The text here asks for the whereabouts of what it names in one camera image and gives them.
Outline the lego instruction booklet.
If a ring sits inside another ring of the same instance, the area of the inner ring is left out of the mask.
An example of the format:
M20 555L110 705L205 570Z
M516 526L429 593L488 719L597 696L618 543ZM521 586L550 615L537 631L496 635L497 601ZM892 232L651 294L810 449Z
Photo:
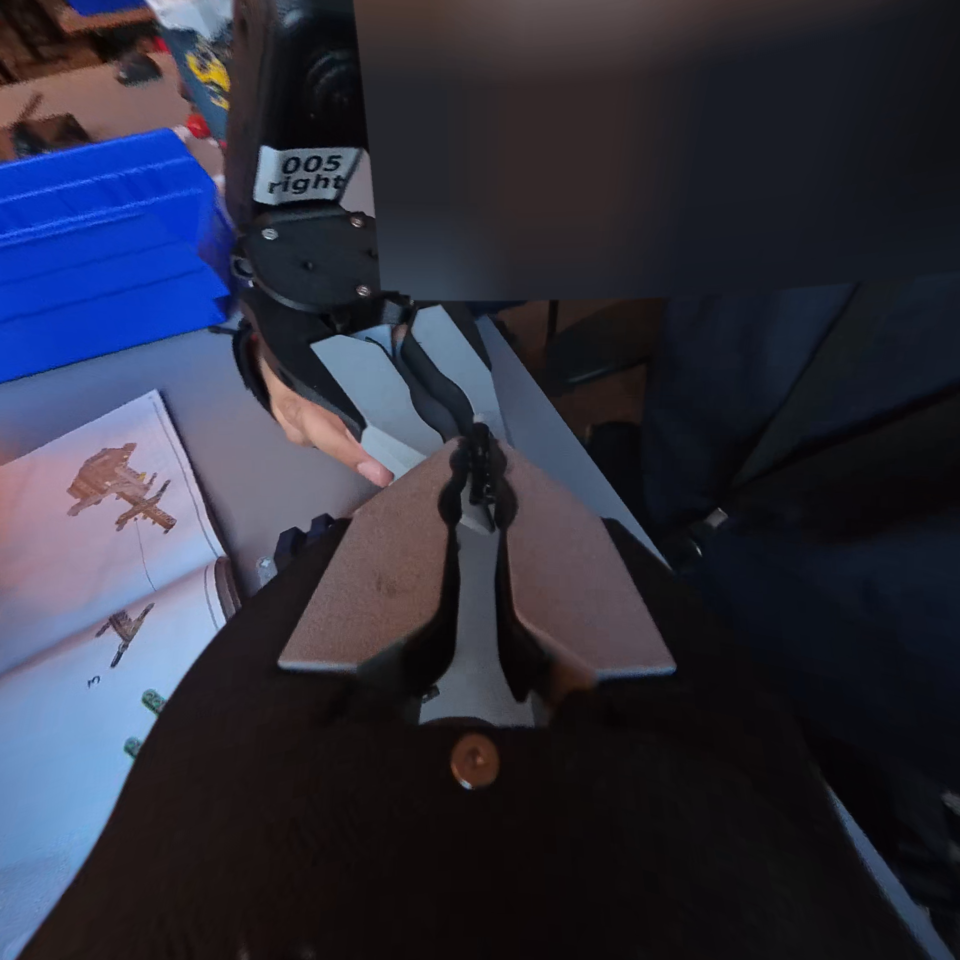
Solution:
M238 599L157 390L1 479L1 947L16 958Z

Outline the person's right hand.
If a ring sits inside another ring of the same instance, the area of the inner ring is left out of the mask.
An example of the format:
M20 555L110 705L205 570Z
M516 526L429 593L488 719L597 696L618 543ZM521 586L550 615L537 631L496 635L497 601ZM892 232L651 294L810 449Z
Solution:
M378 488L394 481L394 474L363 448L339 416L286 386L262 356L257 364L270 413L291 443L318 450Z

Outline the blue plastic storage bin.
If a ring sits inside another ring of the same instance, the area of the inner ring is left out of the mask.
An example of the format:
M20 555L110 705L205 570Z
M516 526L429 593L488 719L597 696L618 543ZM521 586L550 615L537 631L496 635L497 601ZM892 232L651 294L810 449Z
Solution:
M172 128L1 169L1 381L222 324L233 236Z

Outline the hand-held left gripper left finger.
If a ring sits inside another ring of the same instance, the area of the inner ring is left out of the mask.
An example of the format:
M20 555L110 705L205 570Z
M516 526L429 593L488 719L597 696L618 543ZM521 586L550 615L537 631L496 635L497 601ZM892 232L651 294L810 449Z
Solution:
M453 439L378 493L342 534L278 658L422 698L455 650L463 441Z

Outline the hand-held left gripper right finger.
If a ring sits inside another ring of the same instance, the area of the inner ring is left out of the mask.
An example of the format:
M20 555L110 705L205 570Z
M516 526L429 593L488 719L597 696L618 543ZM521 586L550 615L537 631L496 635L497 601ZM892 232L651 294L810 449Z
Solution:
M508 444L490 444L498 655L518 701L666 677L677 664L603 519Z

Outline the blue yellow printed packaging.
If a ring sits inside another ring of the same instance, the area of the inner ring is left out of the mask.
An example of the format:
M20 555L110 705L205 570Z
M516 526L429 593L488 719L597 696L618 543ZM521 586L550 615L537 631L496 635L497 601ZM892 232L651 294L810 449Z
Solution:
M230 110L233 21L227 19L212 37L197 30L175 29L158 20L159 34L169 48L186 98L194 105L217 138Z

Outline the black lego axle piece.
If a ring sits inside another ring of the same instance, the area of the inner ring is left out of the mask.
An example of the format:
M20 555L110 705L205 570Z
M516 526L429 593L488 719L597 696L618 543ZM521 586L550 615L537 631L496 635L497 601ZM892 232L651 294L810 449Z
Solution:
M442 498L451 519L484 535L496 530L492 439L482 421L475 421L459 439L450 457L451 476Z

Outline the partly built lego model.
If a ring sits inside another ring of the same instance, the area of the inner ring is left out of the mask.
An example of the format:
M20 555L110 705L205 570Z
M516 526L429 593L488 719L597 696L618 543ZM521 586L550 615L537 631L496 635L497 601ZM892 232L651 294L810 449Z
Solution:
M269 584L276 576L289 568L296 558L299 558L310 546L322 539L333 526L334 517L322 513L313 518L309 529L302 530L291 527L281 532L276 540L272 552L258 558L256 573L260 588Z

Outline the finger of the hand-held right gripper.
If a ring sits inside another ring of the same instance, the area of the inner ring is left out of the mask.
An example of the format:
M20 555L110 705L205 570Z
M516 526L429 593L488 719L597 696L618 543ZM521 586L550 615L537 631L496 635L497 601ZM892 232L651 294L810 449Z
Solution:
M407 474L454 437L454 420L402 359L405 326L379 324L313 342L310 350L345 401L328 403L346 415L366 454L394 478Z
M414 410L448 441L484 424L510 442L492 363L474 317L459 303L420 305L395 335L395 365Z

